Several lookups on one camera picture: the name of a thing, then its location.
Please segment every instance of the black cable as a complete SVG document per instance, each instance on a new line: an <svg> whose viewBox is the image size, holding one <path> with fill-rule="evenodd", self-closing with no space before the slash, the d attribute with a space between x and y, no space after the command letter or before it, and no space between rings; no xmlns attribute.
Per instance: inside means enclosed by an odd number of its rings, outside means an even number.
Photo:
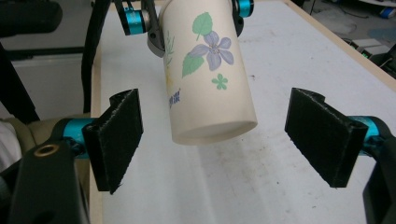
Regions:
<svg viewBox="0 0 396 224"><path fill-rule="evenodd" d="M317 2L317 0L314 0L314 3L312 3L311 11L309 12L309 15L312 15L312 11L314 10L314 5Z"/></svg>
<svg viewBox="0 0 396 224"><path fill-rule="evenodd" d="M84 113L91 111L92 65L111 0L96 0L92 10L81 62L81 81L84 92Z"/></svg>
<svg viewBox="0 0 396 224"><path fill-rule="evenodd" d="M385 66L387 63L393 61L393 58L388 58L384 63L382 63L381 65L379 65L380 68L382 68L383 66Z"/></svg>
<svg viewBox="0 0 396 224"><path fill-rule="evenodd" d="M330 1L330 0L322 0L322 3L326 3L326 4L334 4L334 2ZM335 3L340 9L341 11L343 11L345 14L349 15L349 16L353 16L353 17L357 17L357 18L361 18L361 19L369 19L369 16L360 16L360 15L356 15L350 12L345 11L342 7L341 7L341 3L337 2Z"/></svg>
<svg viewBox="0 0 396 224"><path fill-rule="evenodd" d="M343 39L347 44L352 43L352 39L349 38L341 38L341 39Z"/></svg>
<svg viewBox="0 0 396 224"><path fill-rule="evenodd" d="M341 9L341 11L343 11L345 14L349 15L349 16L353 16L353 17L357 17L357 18L361 18L361 19L369 19L369 16L360 16L360 15L356 15L350 12L345 11L341 5L337 4L337 6Z"/></svg>
<svg viewBox="0 0 396 224"><path fill-rule="evenodd" d="M8 113L28 124L40 120L35 112L35 104L24 88L17 71L0 43L0 102Z"/></svg>

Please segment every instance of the white paper cup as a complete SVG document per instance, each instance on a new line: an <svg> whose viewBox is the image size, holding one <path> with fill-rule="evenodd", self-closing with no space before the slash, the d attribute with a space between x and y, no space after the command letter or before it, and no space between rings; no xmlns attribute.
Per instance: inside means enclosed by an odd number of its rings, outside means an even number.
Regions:
<svg viewBox="0 0 396 224"><path fill-rule="evenodd" d="M160 12L173 141L203 145L257 125L229 0L168 0Z"/></svg>

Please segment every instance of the floor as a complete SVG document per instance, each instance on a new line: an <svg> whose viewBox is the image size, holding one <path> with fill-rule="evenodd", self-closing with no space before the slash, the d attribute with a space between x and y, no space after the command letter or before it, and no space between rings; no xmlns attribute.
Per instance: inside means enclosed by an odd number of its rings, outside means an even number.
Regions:
<svg viewBox="0 0 396 224"><path fill-rule="evenodd" d="M37 49L83 46L85 30L91 14L89 0L58 0L64 9L64 20L59 29L50 35L20 35L2 38L6 49ZM314 0L304 2L309 14ZM376 38L392 47L396 44L396 18L382 19L380 8L356 0L333 3L316 0L312 16L323 21L345 41ZM33 60L14 62L21 81L28 90L41 119L58 118L82 112L80 84L81 55L36 57ZM0 118L9 115L0 104Z"/></svg>
<svg viewBox="0 0 396 224"><path fill-rule="evenodd" d="M396 44L396 17L381 18L379 12L383 7L357 0L343 0L339 3L307 0L303 9L308 14L312 10L311 16L345 41L375 38L390 48Z"/></svg>

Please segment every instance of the purple flower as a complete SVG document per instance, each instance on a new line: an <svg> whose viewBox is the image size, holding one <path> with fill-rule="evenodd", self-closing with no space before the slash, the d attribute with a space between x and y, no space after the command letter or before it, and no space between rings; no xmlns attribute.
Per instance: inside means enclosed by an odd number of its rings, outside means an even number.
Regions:
<svg viewBox="0 0 396 224"><path fill-rule="evenodd" d="M206 55L206 60L209 63L210 71L214 71L221 66L221 59L227 64L233 64L233 55L229 49L231 46L231 39L224 37L219 41L219 36L216 32L212 31L210 34L205 35L204 40L206 44L196 46L189 53L191 57L202 57Z"/></svg>

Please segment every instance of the white table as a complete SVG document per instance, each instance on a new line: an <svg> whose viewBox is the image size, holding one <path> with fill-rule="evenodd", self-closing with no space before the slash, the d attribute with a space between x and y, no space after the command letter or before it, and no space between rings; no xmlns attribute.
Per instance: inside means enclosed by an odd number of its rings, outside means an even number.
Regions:
<svg viewBox="0 0 396 224"><path fill-rule="evenodd" d="M365 223L362 191L375 162L358 158L347 188L329 188L284 132L290 91L316 91L396 133L395 80L292 3L256 2L239 40L258 127L184 147L171 140L162 59L146 35L124 36L117 12L107 14L92 113L138 88L145 132L114 195L92 182L92 223Z"/></svg>

